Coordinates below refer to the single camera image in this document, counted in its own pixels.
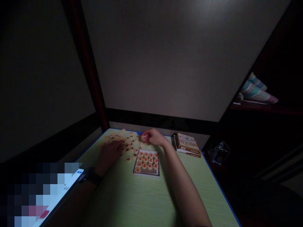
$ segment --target green table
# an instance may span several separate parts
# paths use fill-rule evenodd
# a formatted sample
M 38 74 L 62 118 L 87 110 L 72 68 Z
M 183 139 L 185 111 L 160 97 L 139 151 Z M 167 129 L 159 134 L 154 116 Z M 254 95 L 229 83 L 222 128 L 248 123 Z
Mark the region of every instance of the green table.
M 120 130 L 107 130 L 78 160 L 81 168 L 94 165 L 99 156 L 99 145 L 105 136 Z M 105 174 L 102 183 L 86 208 L 84 226 L 181 226 L 169 171 L 160 146 L 144 146 L 160 156 L 160 178 L 134 176 L 135 159 L 127 162 L 124 153 Z M 205 158 L 195 158 L 178 152 L 204 202 L 213 226 L 239 226 L 237 219 L 213 176 Z

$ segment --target tablet screen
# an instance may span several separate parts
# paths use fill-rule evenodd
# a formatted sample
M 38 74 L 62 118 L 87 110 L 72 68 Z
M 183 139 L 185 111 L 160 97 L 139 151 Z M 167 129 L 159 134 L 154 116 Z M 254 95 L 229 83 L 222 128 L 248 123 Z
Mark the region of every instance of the tablet screen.
M 40 226 L 44 220 L 48 217 L 48 215 L 52 212 L 52 210 L 56 207 L 56 205 L 60 202 L 60 200 L 64 197 L 64 195 L 68 192 L 68 190 L 73 186 L 73 184 L 77 181 L 80 175 L 83 173 L 83 169 L 78 169 L 75 174 L 71 177 L 68 183 L 64 186 L 64 188 L 60 191 L 57 197 L 50 203 L 48 208 L 44 211 L 44 213 L 40 216 L 37 222 L 33 225 L 33 227 Z

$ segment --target hand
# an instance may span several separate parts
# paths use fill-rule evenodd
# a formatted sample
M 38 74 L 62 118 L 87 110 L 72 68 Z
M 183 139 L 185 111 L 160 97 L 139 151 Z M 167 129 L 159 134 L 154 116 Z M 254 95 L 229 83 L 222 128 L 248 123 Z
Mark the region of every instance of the hand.
M 113 141 L 104 145 L 101 149 L 99 161 L 95 166 L 95 173 L 103 176 L 111 165 L 113 165 L 122 151 L 124 140 Z
M 142 133 L 142 136 L 147 136 L 143 138 L 143 142 L 151 143 L 153 145 L 163 146 L 168 140 L 157 130 L 149 129 Z

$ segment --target black watch strap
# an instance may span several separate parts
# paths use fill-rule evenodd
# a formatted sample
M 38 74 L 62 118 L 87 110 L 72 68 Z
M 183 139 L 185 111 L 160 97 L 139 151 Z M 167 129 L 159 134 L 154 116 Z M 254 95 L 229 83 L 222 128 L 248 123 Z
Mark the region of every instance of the black watch strap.
M 87 173 L 85 174 L 85 176 L 80 180 L 80 183 L 88 180 L 88 181 L 94 183 L 98 187 L 99 184 L 101 183 L 102 179 L 103 178 L 101 176 L 99 176 L 98 174 L 96 174 L 94 172 L 93 168 L 89 168 Z

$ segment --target shelf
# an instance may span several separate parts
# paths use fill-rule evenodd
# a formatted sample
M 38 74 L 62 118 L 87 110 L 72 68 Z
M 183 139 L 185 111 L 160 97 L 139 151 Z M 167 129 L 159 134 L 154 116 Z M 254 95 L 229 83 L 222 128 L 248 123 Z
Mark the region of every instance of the shelf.
M 232 104 L 230 108 L 237 110 L 263 111 L 278 114 L 303 115 L 303 109 L 299 109 L 294 106 L 288 106 L 281 102 L 277 102 L 271 105 L 264 105 L 242 101 L 241 105 Z

